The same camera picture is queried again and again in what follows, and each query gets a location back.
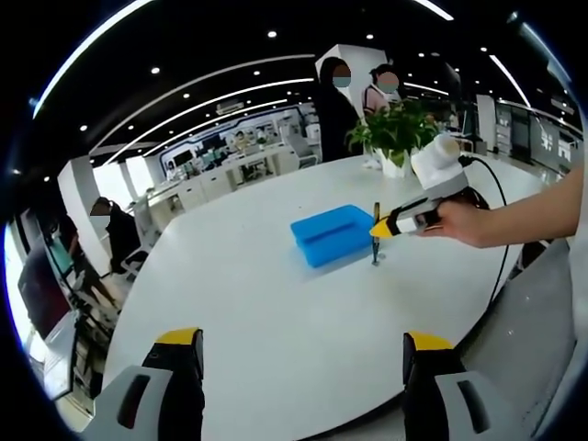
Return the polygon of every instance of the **potted plant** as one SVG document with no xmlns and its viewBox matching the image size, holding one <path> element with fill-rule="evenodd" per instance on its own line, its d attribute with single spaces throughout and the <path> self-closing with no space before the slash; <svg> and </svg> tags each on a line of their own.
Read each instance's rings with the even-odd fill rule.
<svg viewBox="0 0 588 441">
<path fill-rule="evenodd" d="M 349 131 L 348 144 L 364 144 L 370 153 L 377 153 L 382 171 L 389 177 L 404 177 L 410 171 L 410 155 L 420 150 L 438 133 L 435 123 L 427 120 L 418 102 L 403 100 L 366 116 Z"/>
</svg>

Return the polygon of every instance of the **black cable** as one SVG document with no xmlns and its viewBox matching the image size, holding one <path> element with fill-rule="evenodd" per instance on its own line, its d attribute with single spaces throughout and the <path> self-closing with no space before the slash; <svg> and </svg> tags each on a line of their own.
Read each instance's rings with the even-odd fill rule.
<svg viewBox="0 0 588 441">
<path fill-rule="evenodd" d="M 494 178 L 494 182 L 498 186 L 498 190 L 500 191 L 500 196 L 503 199 L 503 204 L 506 205 L 506 197 L 504 196 L 503 186 L 500 185 L 500 181 L 498 179 L 498 176 L 494 173 L 494 171 L 491 169 L 491 167 L 489 165 L 487 165 L 484 161 L 482 161 L 482 159 L 477 158 L 475 156 L 460 156 L 459 163 L 462 166 L 468 166 L 472 163 L 480 163 L 484 167 L 486 167 L 486 169 L 490 172 L 490 174 Z M 498 277 L 496 278 L 496 283 L 494 283 L 494 288 L 492 289 L 492 294 L 490 296 L 490 300 L 488 301 L 488 306 L 486 307 L 487 309 L 490 308 L 490 305 L 492 304 L 492 301 L 494 300 L 494 297 L 497 294 L 496 289 L 498 289 L 498 284 L 500 283 L 500 277 L 503 275 L 504 264 L 506 263 L 506 257 L 508 256 L 509 249 L 510 249 L 510 245 L 506 245 L 506 247 L 504 248 L 503 261 L 500 263 L 500 271 L 498 272 Z"/>
</svg>

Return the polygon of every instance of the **white ceiling strip light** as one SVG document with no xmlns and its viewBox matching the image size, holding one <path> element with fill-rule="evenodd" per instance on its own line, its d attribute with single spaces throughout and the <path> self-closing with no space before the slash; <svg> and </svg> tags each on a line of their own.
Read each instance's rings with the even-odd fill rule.
<svg viewBox="0 0 588 441">
<path fill-rule="evenodd" d="M 70 67 L 72 67 L 72 65 L 75 63 L 75 61 L 78 58 L 80 58 L 80 56 L 85 51 L 87 51 L 87 49 L 96 40 L 98 40 L 100 37 L 102 37 L 107 31 L 109 31 L 111 28 L 113 28 L 117 23 L 124 20 L 130 14 L 132 14 L 136 10 L 142 8 L 143 6 L 147 5 L 148 3 L 151 3 L 152 1 L 153 0 L 136 0 L 135 2 L 131 3 L 130 5 L 123 7 L 122 9 L 119 10 L 119 12 L 117 12 L 115 15 L 110 17 L 104 23 L 102 23 L 94 32 L 92 32 L 84 41 L 82 41 L 82 44 L 80 44 L 76 48 L 76 50 L 73 51 L 73 53 L 69 56 L 69 58 L 67 60 L 65 60 L 65 63 L 63 64 L 63 66 L 60 67 L 59 71 L 57 71 L 57 73 L 53 76 L 53 78 L 49 82 L 49 85 L 45 88 L 45 91 L 40 96 L 39 101 L 37 102 L 37 105 L 35 106 L 35 109 L 33 110 L 33 119 L 37 116 L 41 107 L 45 103 L 45 100 L 47 99 L 49 94 L 52 92 L 52 90 L 55 88 L 57 83 L 60 82 L 60 80 L 65 75 L 65 73 L 70 69 Z"/>
<path fill-rule="evenodd" d="M 125 151 L 127 151 L 131 146 L 133 146 L 134 144 L 136 144 L 137 142 L 139 142 L 140 140 L 142 140 L 143 138 L 145 138 L 147 135 L 153 133 L 154 131 L 160 129 L 161 127 L 163 127 L 166 124 L 169 124 L 170 122 L 178 119 L 178 118 L 182 118 L 183 116 L 187 115 L 190 112 L 193 112 L 194 110 L 198 110 L 201 107 L 205 107 L 208 106 L 209 104 L 212 103 L 216 103 L 217 101 L 222 101 L 223 99 L 226 98 L 230 98 L 231 96 L 236 96 L 236 95 L 240 95 L 240 94 L 246 94 L 247 92 L 253 92 L 254 90 L 259 90 L 259 89 L 265 89 L 268 87 L 274 87 L 276 85 L 293 85 L 296 83 L 309 83 L 311 81 L 314 81 L 312 78 L 299 78 L 296 80 L 286 80 L 286 81 L 278 81 L 275 83 L 268 83 L 266 85 L 256 85 L 254 87 L 248 87 L 246 89 L 242 89 L 242 90 L 238 90 L 236 92 L 231 92 L 227 95 L 223 95 L 223 96 L 218 96 L 216 98 L 212 98 L 208 101 L 205 101 L 203 103 L 200 103 L 198 105 L 195 105 L 191 108 L 188 108 L 186 110 L 184 110 L 183 112 L 178 113 L 177 115 L 173 115 L 171 118 L 166 119 L 164 122 L 161 122 L 159 124 L 157 124 L 155 127 L 145 131 L 141 136 L 135 138 L 134 140 L 132 140 L 131 142 L 129 142 L 127 145 L 125 145 L 122 149 L 120 149 L 118 152 L 116 152 L 113 156 L 110 157 L 110 159 L 108 159 L 105 164 L 110 164 L 112 161 L 114 161 L 115 159 L 117 159 L 121 154 L 123 154 Z"/>
<path fill-rule="evenodd" d="M 433 87 L 427 87 L 426 85 L 416 85 L 415 83 L 403 83 L 403 84 L 406 85 L 407 87 L 414 87 L 416 89 L 428 90 L 429 92 L 435 92 L 436 94 L 449 96 L 448 92 L 445 92 L 445 91 L 439 90 L 439 89 L 434 89 Z"/>
<path fill-rule="evenodd" d="M 164 142 L 162 142 L 161 144 L 153 147 L 150 151 L 148 151 L 147 153 L 145 153 L 143 155 L 143 157 L 148 156 L 149 154 L 155 152 L 158 149 L 161 149 L 162 147 L 165 147 L 166 144 L 169 144 L 170 142 L 173 142 L 179 138 L 182 138 L 183 136 L 187 135 L 188 133 L 198 130 L 198 129 L 202 129 L 203 127 L 208 126 L 209 124 L 212 124 L 214 122 L 218 122 L 222 119 L 226 119 L 229 117 L 234 117 L 235 115 L 239 115 L 240 113 L 245 113 L 245 112 L 250 112 L 251 110 L 255 110 L 257 108 L 260 107 L 267 107 L 267 106 L 275 106 L 276 104 L 283 104 L 286 103 L 288 100 L 287 99 L 279 99 L 278 101 L 271 101 L 269 103 L 264 103 L 264 104 L 258 104 L 257 106 L 251 106 L 248 108 L 242 108 L 241 110 L 236 110 L 232 113 L 229 113 L 227 115 L 223 115 L 221 117 L 215 118 L 215 119 L 211 119 L 210 121 L 206 121 L 203 122 L 202 124 L 198 124 L 197 126 L 192 127 L 191 129 L 188 129 L 186 131 L 183 131 L 182 133 L 175 135 L 174 137 L 170 138 L 169 140 L 165 140 Z"/>
<path fill-rule="evenodd" d="M 518 95 L 521 96 L 521 99 L 523 100 L 523 102 L 526 104 L 527 107 L 531 107 L 531 103 L 529 103 L 529 100 L 526 99 L 525 94 L 523 93 L 523 89 L 521 89 L 521 86 L 518 85 L 518 83 L 515 81 L 515 79 L 513 78 L 513 76 L 511 75 L 510 72 L 508 72 L 508 69 L 506 69 L 506 67 L 504 66 L 504 64 L 502 64 L 500 62 L 500 60 L 498 60 L 498 58 L 496 58 L 496 55 L 491 55 L 490 59 L 494 62 L 494 64 L 496 64 L 498 66 L 498 68 L 503 71 L 503 74 L 506 78 L 508 78 L 508 81 L 511 82 L 511 85 L 513 85 L 513 87 L 516 89 L 516 92 L 518 92 Z"/>
<path fill-rule="evenodd" d="M 452 16 L 450 16 L 447 12 L 445 12 L 443 9 L 441 9 L 439 6 L 435 5 L 432 2 L 429 2 L 428 0 L 413 0 L 413 1 L 415 3 L 418 3 L 421 6 L 426 7 L 431 12 L 435 12 L 438 16 L 440 16 L 444 20 L 453 21 Z"/>
<path fill-rule="evenodd" d="M 104 137 L 94 147 L 92 147 L 92 150 L 90 152 L 93 152 L 95 149 L 100 147 L 102 145 L 102 143 L 104 141 L 106 141 L 108 138 L 110 138 L 110 136 L 112 136 L 112 134 L 115 131 L 117 131 L 121 127 L 125 126 L 129 121 L 134 119 L 137 115 L 140 115 L 142 112 L 147 110 L 149 107 L 156 105 L 160 101 L 163 101 L 164 99 L 168 98 L 169 96 L 172 96 L 173 94 L 176 94 L 176 93 L 180 92 L 181 90 L 190 87 L 191 85 L 195 85 L 196 83 L 199 83 L 201 81 L 208 80 L 209 78 L 212 78 L 213 76 L 226 74 L 227 72 L 236 71 L 237 69 L 242 69 L 244 67 L 255 66 L 257 64 L 264 64 L 267 62 L 283 62 L 283 61 L 287 61 L 287 60 L 301 60 L 301 59 L 305 59 L 305 58 L 314 58 L 314 54 L 302 53 L 299 55 L 284 55 L 282 57 L 264 58 L 263 60 L 255 60 L 252 62 L 243 62 L 241 64 L 235 64 L 234 66 L 225 67 L 223 69 L 219 69 L 218 71 L 214 71 L 211 73 L 207 73 L 206 75 L 199 76 L 198 78 L 195 78 L 194 80 L 190 80 L 187 83 L 179 85 L 178 87 L 170 90 L 169 92 L 165 92 L 163 95 L 158 96 L 153 101 L 150 101 L 149 103 L 147 103 L 146 105 L 144 105 L 140 109 L 138 109 L 135 112 L 133 112 L 132 114 L 128 115 L 117 126 L 115 126 L 106 135 L 104 135 Z"/>
</svg>

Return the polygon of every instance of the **display screen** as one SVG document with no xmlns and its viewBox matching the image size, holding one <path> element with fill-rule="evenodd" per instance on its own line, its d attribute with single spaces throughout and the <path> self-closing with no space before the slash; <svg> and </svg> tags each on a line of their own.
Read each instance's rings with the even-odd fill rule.
<svg viewBox="0 0 588 441">
<path fill-rule="evenodd" d="M 191 161 L 192 158 L 194 158 L 192 152 L 190 150 L 186 150 L 185 152 L 180 153 L 178 156 L 174 156 L 175 166 L 179 167 L 180 165 Z"/>
<path fill-rule="evenodd" d="M 202 150 L 204 150 L 206 152 L 210 149 L 217 149 L 219 147 L 224 147 L 225 145 L 227 145 L 225 140 L 221 139 L 221 137 L 219 135 L 214 135 L 214 136 L 211 136 L 210 138 L 207 138 L 206 140 L 202 141 Z"/>
</svg>

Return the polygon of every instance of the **blue plastic container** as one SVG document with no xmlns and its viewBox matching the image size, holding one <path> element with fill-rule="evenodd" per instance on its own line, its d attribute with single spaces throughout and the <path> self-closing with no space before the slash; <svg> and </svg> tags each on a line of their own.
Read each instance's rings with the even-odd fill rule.
<svg viewBox="0 0 588 441">
<path fill-rule="evenodd" d="M 290 225 L 306 261 L 313 268 L 371 245 L 374 219 L 355 205 L 345 205 Z"/>
</svg>

